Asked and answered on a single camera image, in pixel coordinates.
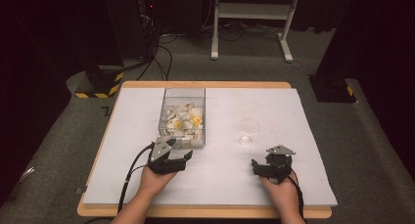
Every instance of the white tabletop surface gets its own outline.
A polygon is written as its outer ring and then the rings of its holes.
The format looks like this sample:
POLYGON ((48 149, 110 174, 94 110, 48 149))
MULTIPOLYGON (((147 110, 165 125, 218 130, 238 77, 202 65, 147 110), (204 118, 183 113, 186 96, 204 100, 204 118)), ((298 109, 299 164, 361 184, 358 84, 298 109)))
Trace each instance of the white tabletop surface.
MULTIPOLYGON (((159 136, 164 88, 121 89, 83 202, 118 203, 123 182, 137 154, 159 136)), ((265 164, 266 149, 283 145, 297 154, 293 169, 300 179, 305 205, 337 205, 324 164, 296 89, 206 89, 206 145, 195 149, 185 171, 179 172, 154 203, 271 204, 251 159, 265 164), (238 123, 254 118, 260 131, 254 144, 238 143, 238 123)), ((190 150, 173 150, 183 157, 190 150)), ((148 153, 137 161, 146 163, 148 153)), ((141 171, 134 172, 124 202, 138 188, 141 171)))

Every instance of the yellow and black tape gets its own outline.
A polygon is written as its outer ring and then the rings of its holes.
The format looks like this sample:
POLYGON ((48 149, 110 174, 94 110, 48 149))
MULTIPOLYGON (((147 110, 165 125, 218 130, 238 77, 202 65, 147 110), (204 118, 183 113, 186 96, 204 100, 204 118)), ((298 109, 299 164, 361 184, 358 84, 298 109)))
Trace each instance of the yellow and black tape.
POLYGON ((112 97, 119 88, 119 84, 123 77, 123 72, 119 73, 114 82, 108 84, 106 91, 75 91, 75 96, 80 99, 100 98, 106 99, 112 97))

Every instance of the metal rack leg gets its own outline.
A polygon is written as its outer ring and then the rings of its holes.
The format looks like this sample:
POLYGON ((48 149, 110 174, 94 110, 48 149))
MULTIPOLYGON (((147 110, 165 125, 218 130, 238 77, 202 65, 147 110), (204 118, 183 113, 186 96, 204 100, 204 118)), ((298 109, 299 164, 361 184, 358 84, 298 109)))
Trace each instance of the metal rack leg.
POLYGON ((287 63, 293 62, 293 56, 291 55, 291 51, 287 43, 287 34, 288 34, 288 31, 290 30, 290 25, 293 20, 294 12, 296 11, 296 6, 297 6, 298 1, 299 0, 293 0, 293 2, 291 3, 290 11, 288 13, 287 20, 284 25, 284 31, 283 33, 278 33, 278 40, 281 44, 281 49, 283 50, 284 58, 287 63))
POLYGON ((218 30, 219 26, 219 0, 214 1, 214 25, 213 25, 213 36, 211 39, 211 58, 217 60, 219 58, 219 39, 218 30))

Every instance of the white metal shelf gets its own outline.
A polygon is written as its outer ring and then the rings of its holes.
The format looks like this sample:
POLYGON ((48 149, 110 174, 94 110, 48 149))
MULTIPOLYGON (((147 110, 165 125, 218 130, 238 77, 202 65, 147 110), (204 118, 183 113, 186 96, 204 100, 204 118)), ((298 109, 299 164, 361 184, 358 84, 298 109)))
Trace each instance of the white metal shelf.
POLYGON ((219 18, 286 20, 290 5, 220 3, 219 18))
POLYGON ((233 19, 259 19, 259 20, 280 20, 286 21, 282 33, 278 33, 277 39, 281 45, 286 62, 291 63, 293 56, 287 43, 287 34, 290 30, 291 21, 293 20, 297 2, 293 0, 290 5, 272 5, 272 4, 246 4, 246 3, 219 3, 215 0, 214 7, 214 25, 213 36, 211 41, 211 58, 219 58, 219 39, 218 27, 219 18, 233 19))

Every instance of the transparent container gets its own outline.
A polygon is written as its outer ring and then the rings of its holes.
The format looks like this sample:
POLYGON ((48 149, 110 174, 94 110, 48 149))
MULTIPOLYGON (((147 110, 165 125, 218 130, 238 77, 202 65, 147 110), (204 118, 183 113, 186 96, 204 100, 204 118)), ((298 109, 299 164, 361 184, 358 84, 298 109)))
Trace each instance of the transparent container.
POLYGON ((202 148, 206 143, 206 89, 166 88, 159 133, 176 139, 173 148, 202 148))

